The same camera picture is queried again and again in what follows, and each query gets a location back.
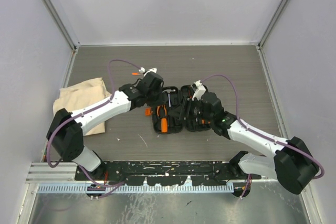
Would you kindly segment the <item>black handled claw hammer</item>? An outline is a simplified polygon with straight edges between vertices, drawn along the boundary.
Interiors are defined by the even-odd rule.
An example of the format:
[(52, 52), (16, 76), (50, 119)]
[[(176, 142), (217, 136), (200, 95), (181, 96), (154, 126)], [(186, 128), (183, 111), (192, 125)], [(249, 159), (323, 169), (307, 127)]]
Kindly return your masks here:
[(171, 108), (173, 106), (174, 96), (176, 95), (176, 90), (175, 89), (167, 89), (164, 92), (167, 93), (169, 107)]

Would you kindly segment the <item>orange black pliers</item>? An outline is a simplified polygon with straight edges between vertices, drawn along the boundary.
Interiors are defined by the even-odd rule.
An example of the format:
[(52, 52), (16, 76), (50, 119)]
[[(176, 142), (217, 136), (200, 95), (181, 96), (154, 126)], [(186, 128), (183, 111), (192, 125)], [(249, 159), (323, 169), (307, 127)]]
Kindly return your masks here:
[(165, 105), (160, 105), (156, 108), (156, 114), (159, 119), (164, 119), (167, 117), (167, 109)]

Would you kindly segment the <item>orange small tool piece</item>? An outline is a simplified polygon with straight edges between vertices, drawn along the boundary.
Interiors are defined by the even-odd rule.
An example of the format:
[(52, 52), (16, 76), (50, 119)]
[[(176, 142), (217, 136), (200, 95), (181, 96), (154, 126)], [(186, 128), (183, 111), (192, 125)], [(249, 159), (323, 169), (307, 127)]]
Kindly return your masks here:
[(153, 114), (152, 108), (146, 108), (145, 109), (145, 116), (151, 116)]

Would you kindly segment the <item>black plastic tool case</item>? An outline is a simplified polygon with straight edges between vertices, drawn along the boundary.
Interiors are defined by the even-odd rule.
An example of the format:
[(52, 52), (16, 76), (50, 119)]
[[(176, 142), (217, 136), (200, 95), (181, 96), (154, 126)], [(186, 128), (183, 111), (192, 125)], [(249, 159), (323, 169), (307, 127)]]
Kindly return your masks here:
[(154, 131), (158, 134), (175, 134), (182, 129), (189, 132), (210, 130), (210, 123), (202, 119), (198, 112), (192, 112), (196, 108), (192, 101), (193, 94), (190, 85), (164, 87), (161, 105), (148, 108), (145, 112), (151, 116)]

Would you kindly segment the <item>orange handled stubby screwdriver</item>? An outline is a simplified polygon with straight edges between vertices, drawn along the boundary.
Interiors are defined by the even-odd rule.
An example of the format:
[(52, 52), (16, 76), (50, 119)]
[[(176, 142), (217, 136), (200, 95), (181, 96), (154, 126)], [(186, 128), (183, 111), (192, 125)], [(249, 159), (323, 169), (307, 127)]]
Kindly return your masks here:
[(161, 132), (162, 133), (167, 133), (168, 132), (167, 118), (162, 118), (161, 119)]

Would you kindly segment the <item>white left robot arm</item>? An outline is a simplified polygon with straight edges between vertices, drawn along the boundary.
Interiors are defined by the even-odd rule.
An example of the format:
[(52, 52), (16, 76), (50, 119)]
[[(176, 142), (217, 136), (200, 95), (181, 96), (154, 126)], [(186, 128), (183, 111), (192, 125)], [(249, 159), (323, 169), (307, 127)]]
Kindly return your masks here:
[(47, 153), (54, 148), (61, 161), (74, 162), (93, 180), (101, 179), (107, 171), (106, 165), (97, 153), (84, 145), (84, 135), (119, 114), (154, 104), (162, 88), (163, 78), (148, 71), (136, 84), (125, 84), (93, 105), (74, 112), (60, 109), (46, 135)]

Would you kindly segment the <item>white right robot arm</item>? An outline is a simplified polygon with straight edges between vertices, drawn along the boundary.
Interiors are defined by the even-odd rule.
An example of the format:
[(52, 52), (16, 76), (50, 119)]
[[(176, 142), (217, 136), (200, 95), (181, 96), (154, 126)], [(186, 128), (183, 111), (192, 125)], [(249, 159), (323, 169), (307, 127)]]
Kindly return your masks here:
[(268, 177), (298, 195), (313, 179), (324, 175), (324, 169), (312, 157), (303, 140), (277, 137), (247, 124), (226, 111), (212, 92), (198, 98), (184, 97), (180, 105), (170, 109), (168, 114), (179, 120), (204, 121), (217, 135), (259, 152), (259, 156), (240, 152), (232, 159), (230, 172), (237, 179), (247, 174)]

